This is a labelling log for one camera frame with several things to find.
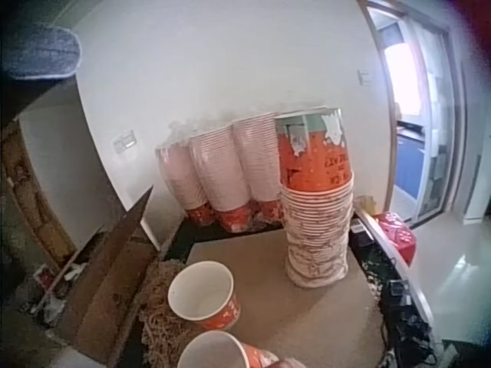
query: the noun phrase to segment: paper cup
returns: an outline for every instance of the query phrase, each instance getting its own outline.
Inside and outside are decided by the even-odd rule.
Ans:
[[[170,284],[168,300],[177,316],[207,330],[226,330],[240,315],[232,272],[214,261],[195,263],[182,270]]]
[[[241,343],[230,333],[208,331],[187,345],[177,368],[266,368],[277,361],[273,353]]]

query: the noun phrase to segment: tiled floor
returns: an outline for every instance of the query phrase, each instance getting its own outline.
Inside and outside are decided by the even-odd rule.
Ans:
[[[410,273],[423,288],[437,333],[485,343],[491,331],[491,222],[462,225],[446,213],[414,232]]]
[[[412,218],[416,210],[416,199],[407,194],[398,186],[394,186],[390,210],[396,212],[404,221]]]

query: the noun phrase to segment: doorway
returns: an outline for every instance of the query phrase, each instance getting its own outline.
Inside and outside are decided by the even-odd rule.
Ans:
[[[442,212],[455,152],[456,103],[448,34],[404,10],[367,2],[392,86],[397,161],[390,210],[409,225]]]

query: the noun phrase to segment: white wall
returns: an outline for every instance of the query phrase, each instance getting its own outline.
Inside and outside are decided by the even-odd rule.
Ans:
[[[29,110],[19,117],[33,169],[53,212],[80,247],[123,208],[105,174],[80,101]]]
[[[485,152],[485,146],[491,144],[491,137],[489,134],[486,135],[486,129],[491,131],[489,113],[491,79],[486,63],[473,36],[467,31],[468,27],[464,20],[446,2],[439,0],[402,0],[402,2],[446,25],[450,30],[459,72],[460,108],[463,112],[466,111],[467,115],[466,149],[465,152],[460,153],[463,156],[463,167],[460,185],[456,189],[453,210],[462,220],[482,217],[485,208],[471,204],[487,203],[491,196],[489,185],[491,183],[491,169],[489,169],[491,157],[486,158]],[[464,89],[466,106],[464,106]],[[474,186],[476,190],[472,191],[478,155],[483,155],[483,163],[487,165],[487,168],[484,169],[483,163],[481,164],[481,170]]]
[[[173,120],[341,107],[356,192],[384,204],[387,91],[356,0],[104,0],[74,30],[97,151],[126,208],[155,185],[145,219],[160,241],[182,216],[154,156]],[[358,69],[371,74],[370,86],[359,85]],[[128,130],[137,145],[119,156],[113,141]]]

